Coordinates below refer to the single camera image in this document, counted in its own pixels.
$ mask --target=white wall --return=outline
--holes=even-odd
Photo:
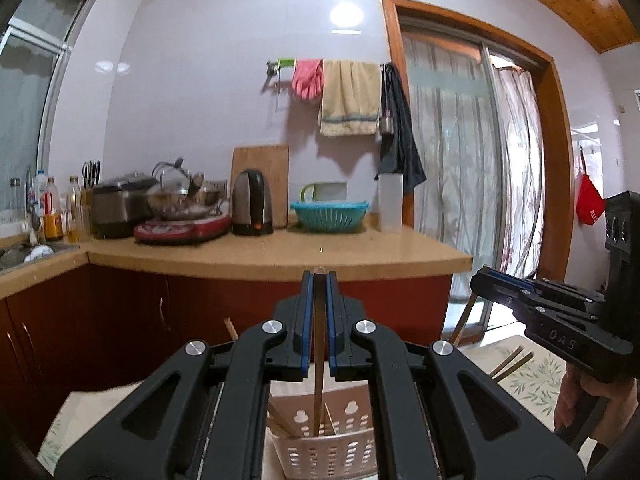
[[[114,72],[96,64],[118,65],[129,27],[142,0],[95,0],[65,71],[56,104],[49,149],[49,174],[65,190],[82,163],[102,159]]]
[[[551,54],[558,65],[572,126],[596,121],[602,142],[604,189],[623,189],[614,107],[596,52],[536,0],[421,0],[503,28]],[[108,175],[150,171],[160,159],[211,178],[228,178],[240,144],[288,142],[290,190],[305,182],[347,178],[350,198],[372,200],[378,146],[372,139],[314,135],[316,108],[265,83],[265,63],[277,57],[389,59],[380,0],[359,0],[362,34],[331,34],[336,0],[144,0],[132,24],[116,78],[104,151]],[[604,224],[576,229],[568,279],[604,279]]]
[[[633,43],[601,54],[600,61],[609,79],[622,133],[625,181],[628,189],[640,192],[640,107],[635,90],[640,89],[640,43]]]

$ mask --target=countertop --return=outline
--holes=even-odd
[[[263,237],[227,234],[199,246],[146,246],[133,238],[92,240],[78,249],[0,276],[0,299],[91,263],[159,274],[294,282],[324,266],[344,282],[441,276],[471,270],[472,258],[404,226],[400,234],[366,228],[357,234],[276,230]]]

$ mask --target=cabinet handle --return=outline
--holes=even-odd
[[[165,332],[168,332],[167,328],[166,328],[166,323],[164,322],[164,314],[162,313],[162,304],[164,303],[164,300],[162,298],[160,298],[160,303],[158,304],[158,310],[160,311],[160,321],[162,321],[162,328],[164,329]]]
[[[9,334],[8,332],[6,333],[6,336],[9,338],[9,343],[11,344],[11,348],[14,351],[14,357],[15,357],[15,363],[18,365],[18,370],[20,370],[20,375],[22,376],[22,380],[28,384],[29,386],[31,386],[31,383],[29,382],[29,380],[27,379],[27,377],[25,377],[24,372],[22,371],[22,367],[20,366],[20,359],[18,359],[18,352],[15,351],[15,345],[14,345],[14,340],[11,339],[11,334]]]
[[[29,333],[29,330],[27,329],[27,326],[24,323],[22,324],[22,328],[25,331],[25,333],[27,335],[27,338],[29,339],[29,346],[31,347],[31,353],[33,354],[33,360],[36,361],[36,367],[38,368],[40,376],[44,379],[44,374],[42,373],[42,368],[40,367],[40,361],[38,360],[38,356],[36,355],[36,349],[33,346],[33,341],[31,339],[31,334]]]

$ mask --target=cutting board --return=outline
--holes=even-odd
[[[260,170],[271,191],[273,226],[286,227],[289,215],[289,145],[239,146],[231,163],[231,189],[241,171]]]

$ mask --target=red bag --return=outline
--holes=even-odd
[[[578,190],[578,202],[575,204],[575,213],[581,223],[593,225],[604,213],[605,201],[587,175],[587,165],[584,163],[582,149],[580,149],[580,161],[582,163],[580,166],[582,178]]]

